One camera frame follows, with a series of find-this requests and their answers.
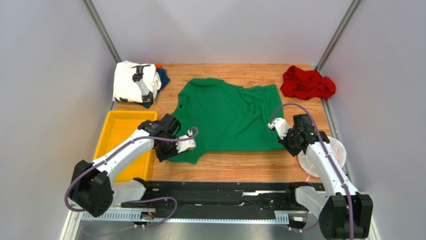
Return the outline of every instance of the black and white fabric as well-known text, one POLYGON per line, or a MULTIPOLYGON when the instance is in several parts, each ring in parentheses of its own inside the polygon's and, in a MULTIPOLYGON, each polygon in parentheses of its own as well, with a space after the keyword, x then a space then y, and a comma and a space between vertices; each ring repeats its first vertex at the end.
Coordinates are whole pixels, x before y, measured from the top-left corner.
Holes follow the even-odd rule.
POLYGON ((130 61, 117 63, 112 100, 116 102, 154 102, 161 88, 155 64, 130 61))

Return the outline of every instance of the white wall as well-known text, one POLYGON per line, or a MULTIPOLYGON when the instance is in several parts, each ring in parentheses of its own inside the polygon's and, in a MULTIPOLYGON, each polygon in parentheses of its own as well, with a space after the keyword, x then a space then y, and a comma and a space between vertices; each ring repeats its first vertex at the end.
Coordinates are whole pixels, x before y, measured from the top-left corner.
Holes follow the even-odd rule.
POLYGON ((93 0, 122 60, 317 64, 351 0, 93 0))
POLYGON ((115 64, 83 3, 0 3, 0 239, 58 239, 74 165, 90 160, 115 64))
POLYGON ((424 239, 426 1, 363 1, 325 65, 352 178, 384 240, 424 239))

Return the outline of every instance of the white cloth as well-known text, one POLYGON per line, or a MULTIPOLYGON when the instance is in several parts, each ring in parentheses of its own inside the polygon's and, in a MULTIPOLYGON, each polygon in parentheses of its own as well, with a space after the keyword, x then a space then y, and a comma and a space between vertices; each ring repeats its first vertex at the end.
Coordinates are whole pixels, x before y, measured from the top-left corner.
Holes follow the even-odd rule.
POLYGON ((143 103, 142 96, 147 96, 152 92, 154 102, 160 88, 160 76, 155 64, 138 64, 130 61, 117 63, 114 73, 113 101, 126 99, 128 102, 143 103), (136 73, 136 66, 144 66, 143 76, 140 81, 134 82, 133 75, 136 73))

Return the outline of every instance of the navy blue cloth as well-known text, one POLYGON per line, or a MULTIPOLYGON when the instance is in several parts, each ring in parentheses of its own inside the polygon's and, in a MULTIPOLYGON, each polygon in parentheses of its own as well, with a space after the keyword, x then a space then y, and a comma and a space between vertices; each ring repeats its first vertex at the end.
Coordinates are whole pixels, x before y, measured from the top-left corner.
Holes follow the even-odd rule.
MULTIPOLYGON (((161 81, 161 88, 157 91, 157 97, 158 97, 158 95, 160 94, 160 91, 170 82, 170 78, 167 76, 166 70, 164 68, 157 69, 157 73, 158 73, 158 75, 160 77, 160 81, 161 81)), ((144 102, 144 103, 139 103, 139 104, 144 106, 145 108, 149 109, 153 103, 152 102, 144 102)))

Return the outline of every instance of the wooden surface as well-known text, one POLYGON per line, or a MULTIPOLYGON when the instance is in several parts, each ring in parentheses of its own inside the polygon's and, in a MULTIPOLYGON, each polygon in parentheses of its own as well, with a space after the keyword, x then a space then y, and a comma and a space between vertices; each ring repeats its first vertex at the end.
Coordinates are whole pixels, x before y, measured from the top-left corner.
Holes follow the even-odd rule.
MULTIPOLYGON (((299 100, 284 97, 279 90, 283 73, 291 64, 163 64, 170 83, 161 90, 156 103, 149 110, 158 112, 158 119, 172 113, 178 104, 178 93, 193 78, 218 78, 229 84, 243 86, 264 86, 276 84, 282 103, 303 105, 314 117, 318 128, 330 135, 321 100, 299 100)), ((310 70, 309 64, 297 64, 303 70, 310 70)), ((117 102, 116 110, 146 110, 129 102, 117 102)), ((293 125, 293 115, 304 112, 295 106, 284 109, 284 117, 293 125)), ((300 182, 307 174, 300 168, 296 157, 285 150, 259 152, 208 152, 197 162, 159 162, 152 154, 148 178, 170 181, 237 181, 237 182, 300 182)), ((310 182, 319 182, 310 178, 310 182)))

